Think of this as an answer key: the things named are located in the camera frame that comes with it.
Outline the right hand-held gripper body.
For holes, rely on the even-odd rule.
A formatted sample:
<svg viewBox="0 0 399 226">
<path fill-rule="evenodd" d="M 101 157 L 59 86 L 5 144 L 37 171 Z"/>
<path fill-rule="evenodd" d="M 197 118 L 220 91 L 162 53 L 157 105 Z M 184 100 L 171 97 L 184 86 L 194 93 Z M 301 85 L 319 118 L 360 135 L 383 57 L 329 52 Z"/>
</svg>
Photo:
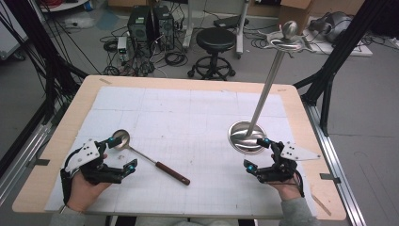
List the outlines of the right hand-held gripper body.
<svg viewBox="0 0 399 226">
<path fill-rule="evenodd" d="M 265 182 L 284 182 L 294 177 L 296 173 L 297 161 L 320 159 L 321 155 L 314 153 L 291 141 L 283 143 L 271 140 L 269 147 L 273 156 L 274 163 L 271 167 L 257 170 L 256 177 L 261 183 Z"/>
</svg>

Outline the steel ladle with wooden handle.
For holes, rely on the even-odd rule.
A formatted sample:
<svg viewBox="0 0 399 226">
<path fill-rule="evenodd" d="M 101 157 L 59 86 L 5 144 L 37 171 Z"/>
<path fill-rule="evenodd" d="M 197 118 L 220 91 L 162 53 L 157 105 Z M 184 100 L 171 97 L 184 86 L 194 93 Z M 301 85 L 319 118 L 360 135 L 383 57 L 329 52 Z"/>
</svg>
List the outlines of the steel ladle with wooden handle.
<svg viewBox="0 0 399 226">
<path fill-rule="evenodd" d="M 179 172 L 175 171 L 174 169 L 171 169 L 170 167 L 168 167 L 167 165 L 165 165 L 162 162 L 155 161 L 155 160 L 151 159 L 147 155 L 145 155 L 142 152 L 133 148 L 130 145 L 130 134 L 126 130 L 124 130 L 124 129 L 117 130 L 116 132 L 113 133 L 112 138 L 119 138 L 121 140 L 121 143 L 119 145 L 115 146 L 116 150 L 121 151 L 124 149 L 128 149 L 130 151 L 133 151 L 133 152 L 141 155 L 142 157 L 146 158 L 147 160 L 151 161 L 158 169 L 167 173 L 168 175 L 175 178 L 176 180 L 183 183 L 184 185 L 186 185 L 186 186 L 190 185 L 190 180 L 188 178 L 184 177 L 183 175 L 181 175 Z"/>
</svg>

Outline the person's right hand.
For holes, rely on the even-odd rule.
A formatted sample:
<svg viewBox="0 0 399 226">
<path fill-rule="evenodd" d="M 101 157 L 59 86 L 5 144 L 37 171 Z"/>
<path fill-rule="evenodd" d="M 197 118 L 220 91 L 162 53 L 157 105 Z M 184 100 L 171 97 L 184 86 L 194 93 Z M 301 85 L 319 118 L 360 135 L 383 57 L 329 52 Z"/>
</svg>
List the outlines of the person's right hand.
<svg viewBox="0 0 399 226">
<path fill-rule="evenodd" d="M 278 191 L 280 198 L 284 202 L 302 197 L 299 185 L 295 178 L 288 179 L 284 182 L 269 182 L 268 184 Z"/>
</svg>

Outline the person's left hand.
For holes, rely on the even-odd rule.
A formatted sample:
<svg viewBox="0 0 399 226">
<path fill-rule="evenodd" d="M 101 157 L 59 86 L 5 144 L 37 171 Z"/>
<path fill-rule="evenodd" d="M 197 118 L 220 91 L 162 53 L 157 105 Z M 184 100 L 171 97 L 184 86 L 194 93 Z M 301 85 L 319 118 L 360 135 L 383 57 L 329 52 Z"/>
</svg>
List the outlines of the person's left hand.
<svg viewBox="0 0 399 226">
<path fill-rule="evenodd" d="M 67 206 L 76 212 L 86 212 L 110 186 L 110 183 L 93 185 L 84 178 L 81 172 L 77 172 L 72 178 L 72 191 Z"/>
</svg>

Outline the grey power supply unit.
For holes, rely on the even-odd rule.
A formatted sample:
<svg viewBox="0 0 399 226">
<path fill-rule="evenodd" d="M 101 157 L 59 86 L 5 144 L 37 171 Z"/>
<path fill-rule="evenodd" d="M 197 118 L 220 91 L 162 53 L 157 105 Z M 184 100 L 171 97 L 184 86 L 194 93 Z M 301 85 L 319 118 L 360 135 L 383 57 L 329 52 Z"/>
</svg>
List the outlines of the grey power supply unit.
<svg viewBox="0 0 399 226">
<path fill-rule="evenodd" d="M 120 56 L 121 62 L 126 62 L 129 60 L 128 55 L 128 48 L 127 48 L 127 38 L 126 37 L 119 37 L 118 38 L 118 53 Z"/>
</svg>

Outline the white stand leg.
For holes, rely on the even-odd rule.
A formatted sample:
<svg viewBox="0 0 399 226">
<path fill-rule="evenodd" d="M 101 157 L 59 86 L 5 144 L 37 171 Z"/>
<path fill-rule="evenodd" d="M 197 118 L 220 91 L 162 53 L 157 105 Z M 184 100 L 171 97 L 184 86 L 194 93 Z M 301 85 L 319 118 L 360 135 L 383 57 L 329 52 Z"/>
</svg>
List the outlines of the white stand leg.
<svg viewBox="0 0 399 226">
<path fill-rule="evenodd" d="M 244 41 L 243 41 L 244 26 L 245 26 L 248 6 L 249 6 L 249 0 L 244 0 L 244 4 L 242 6 L 241 15 L 240 15 L 240 22 L 236 33 L 235 53 L 238 59 L 240 59 L 242 54 L 244 53 Z"/>
<path fill-rule="evenodd" d="M 187 50 L 189 48 L 192 38 L 193 25 L 194 25 L 192 21 L 192 13 L 193 13 L 193 0 L 187 0 L 187 26 L 183 41 L 184 50 Z"/>
</svg>

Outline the black round stool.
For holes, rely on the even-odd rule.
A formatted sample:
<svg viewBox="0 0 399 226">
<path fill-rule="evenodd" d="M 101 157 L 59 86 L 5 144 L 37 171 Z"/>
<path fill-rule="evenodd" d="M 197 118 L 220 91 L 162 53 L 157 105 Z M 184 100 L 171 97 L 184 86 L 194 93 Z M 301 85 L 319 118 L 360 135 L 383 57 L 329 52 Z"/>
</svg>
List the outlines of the black round stool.
<svg viewBox="0 0 399 226">
<path fill-rule="evenodd" d="M 231 63 L 219 56 L 235 45 L 235 36 L 231 31 L 221 27 L 205 28 L 197 34 L 196 42 L 208 53 L 208 56 L 201 57 L 192 66 L 187 72 L 188 77 L 198 73 L 202 80 L 212 80 L 218 76 L 219 79 L 226 81 L 228 76 L 235 76 Z"/>
</svg>

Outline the black computer tower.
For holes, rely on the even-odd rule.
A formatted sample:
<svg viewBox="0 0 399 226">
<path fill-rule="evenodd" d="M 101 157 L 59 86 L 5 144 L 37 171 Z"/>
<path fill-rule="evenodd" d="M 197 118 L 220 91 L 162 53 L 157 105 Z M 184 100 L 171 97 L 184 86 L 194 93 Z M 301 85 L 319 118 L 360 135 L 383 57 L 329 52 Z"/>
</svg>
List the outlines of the black computer tower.
<svg viewBox="0 0 399 226">
<path fill-rule="evenodd" d="M 174 18 L 167 6 L 153 8 L 156 38 L 165 50 L 174 48 Z"/>
<path fill-rule="evenodd" d="M 134 6 L 127 27 L 131 38 L 138 45 L 149 50 L 153 38 L 151 8 L 149 6 Z"/>
</svg>

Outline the black flat device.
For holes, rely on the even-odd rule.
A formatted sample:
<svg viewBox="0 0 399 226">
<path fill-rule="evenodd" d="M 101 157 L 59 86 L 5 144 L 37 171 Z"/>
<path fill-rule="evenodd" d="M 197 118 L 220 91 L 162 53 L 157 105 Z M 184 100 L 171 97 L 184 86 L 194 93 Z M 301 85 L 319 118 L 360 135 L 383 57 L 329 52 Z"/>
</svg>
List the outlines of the black flat device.
<svg viewBox="0 0 399 226">
<path fill-rule="evenodd" d="M 214 21 L 214 26 L 224 28 L 236 28 L 241 24 L 241 16 L 231 16 L 228 18 L 218 19 Z"/>
</svg>

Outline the white floor board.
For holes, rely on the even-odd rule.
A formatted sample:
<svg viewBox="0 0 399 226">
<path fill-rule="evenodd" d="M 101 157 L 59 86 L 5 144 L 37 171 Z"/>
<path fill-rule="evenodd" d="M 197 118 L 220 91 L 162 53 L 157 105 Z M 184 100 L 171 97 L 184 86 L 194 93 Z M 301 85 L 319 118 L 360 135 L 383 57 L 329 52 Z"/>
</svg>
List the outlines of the white floor board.
<svg viewBox="0 0 399 226">
<path fill-rule="evenodd" d="M 327 41 L 322 35 L 319 35 L 315 31 L 309 31 L 308 29 L 303 31 L 306 43 L 310 46 L 313 52 L 320 55 L 330 55 L 334 48 L 332 43 Z M 371 57 L 372 51 L 360 41 L 351 52 L 352 57 Z"/>
</svg>

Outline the grey bag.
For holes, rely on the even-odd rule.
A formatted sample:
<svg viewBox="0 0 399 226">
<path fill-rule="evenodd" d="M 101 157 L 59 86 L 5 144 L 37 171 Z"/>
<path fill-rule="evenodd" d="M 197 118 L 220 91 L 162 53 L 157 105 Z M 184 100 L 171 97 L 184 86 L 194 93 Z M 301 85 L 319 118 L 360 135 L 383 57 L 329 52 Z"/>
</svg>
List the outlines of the grey bag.
<svg viewBox="0 0 399 226">
<path fill-rule="evenodd" d="M 351 24 L 352 18 L 341 11 L 327 12 L 321 18 L 311 20 L 310 31 L 317 31 L 329 42 L 334 42 Z"/>
</svg>

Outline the white round table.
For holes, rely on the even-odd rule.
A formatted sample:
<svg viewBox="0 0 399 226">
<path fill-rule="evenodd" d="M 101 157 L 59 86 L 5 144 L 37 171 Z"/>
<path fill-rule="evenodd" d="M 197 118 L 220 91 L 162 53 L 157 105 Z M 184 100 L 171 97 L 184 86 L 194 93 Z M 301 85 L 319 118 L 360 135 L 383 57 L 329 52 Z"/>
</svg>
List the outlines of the white round table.
<svg viewBox="0 0 399 226">
<path fill-rule="evenodd" d="M 82 7 L 87 1 L 88 0 L 77 0 L 76 2 L 73 3 L 67 3 L 66 1 L 64 1 L 63 3 L 55 7 L 41 6 L 40 10 L 42 12 L 48 12 L 48 11 L 57 12 L 71 8 Z"/>
</svg>

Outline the black table bracket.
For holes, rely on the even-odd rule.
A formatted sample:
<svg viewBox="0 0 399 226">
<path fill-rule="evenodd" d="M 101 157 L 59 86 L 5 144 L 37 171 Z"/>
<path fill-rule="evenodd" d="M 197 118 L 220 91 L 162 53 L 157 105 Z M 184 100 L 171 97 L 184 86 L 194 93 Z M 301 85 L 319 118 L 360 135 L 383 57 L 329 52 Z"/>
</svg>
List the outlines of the black table bracket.
<svg viewBox="0 0 399 226">
<path fill-rule="evenodd" d="M 29 161 L 26 166 L 33 169 L 35 166 L 47 166 L 49 163 L 49 159 L 33 159 Z"/>
<path fill-rule="evenodd" d="M 340 179 L 340 177 L 335 177 L 334 175 L 332 175 L 332 174 L 329 174 L 329 173 L 320 173 L 319 174 L 320 175 L 320 178 L 322 179 L 322 180 L 330 180 L 330 181 L 332 181 L 334 184 L 340 184 L 341 183 L 341 179 Z"/>
</svg>

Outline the aluminium rail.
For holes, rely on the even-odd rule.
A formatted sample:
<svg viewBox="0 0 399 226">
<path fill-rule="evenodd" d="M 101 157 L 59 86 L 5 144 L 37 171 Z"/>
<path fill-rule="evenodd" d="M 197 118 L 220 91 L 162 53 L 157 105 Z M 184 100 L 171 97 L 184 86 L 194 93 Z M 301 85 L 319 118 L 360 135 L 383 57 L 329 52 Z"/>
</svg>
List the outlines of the aluminium rail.
<svg viewBox="0 0 399 226">
<path fill-rule="evenodd" d="M 354 193 L 346 178 L 340 159 L 336 154 L 332 140 L 329 136 L 324 134 L 322 127 L 320 126 L 321 114 L 316 106 L 304 104 L 304 109 L 309 117 L 312 129 L 321 148 L 321 152 L 327 162 L 329 175 L 342 200 L 347 218 L 352 226 L 367 226 Z"/>
<path fill-rule="evenodd" d="M 38 125 L 17 149 L 16 156 L 0 177 L 0 206 L 7 200 L 25 170 L 37 162 L 37 153 L 46 145 L 47 138 L 51 136 L 52 127 L 50 122 Z"/>
</svg>

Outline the black metal frame post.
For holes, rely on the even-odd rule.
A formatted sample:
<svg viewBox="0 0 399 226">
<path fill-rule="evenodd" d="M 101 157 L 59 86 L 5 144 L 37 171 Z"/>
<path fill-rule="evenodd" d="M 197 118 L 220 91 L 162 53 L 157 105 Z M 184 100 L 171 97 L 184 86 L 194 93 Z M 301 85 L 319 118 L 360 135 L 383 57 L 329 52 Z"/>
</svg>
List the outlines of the black metal frame post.
<svg viewBox="0 0 399 226">
<path fill-rule="evenodd" d="M 301 100 L 309 106 L 316 106 L 319 97 L 323 96 L 319 126 L 327 137 L 329 106 L 335 75 L 389 2 L 390 0 L 365 0 L 321 69 L 294 83 L 297 89 L 310 85 L 308 90 L 301 95 Z"/>
<path fill-rule="evenodd" d="M 86 78 L 88 74 L 73 66 L 59 54 L 45 31 L 37 12 L 28 0 L 3 1 L 41 57 L 41 60 L 36 60 L 35 55 L 22 40 L 22 37 L 7 23 L 5 18 L 0 16 L 0 22 L 21 44 L 30 57 L 38 75 L 42 75 L 45 79 L 45 101 L 42 109 L 44 121 L 48 122 L 55 115 L 56 99 L 62 96 L 73 97 L 79 90 L 80 85 L 74 80 L 72 74 L 74 73 L 80 78 Z"/>
</svg>

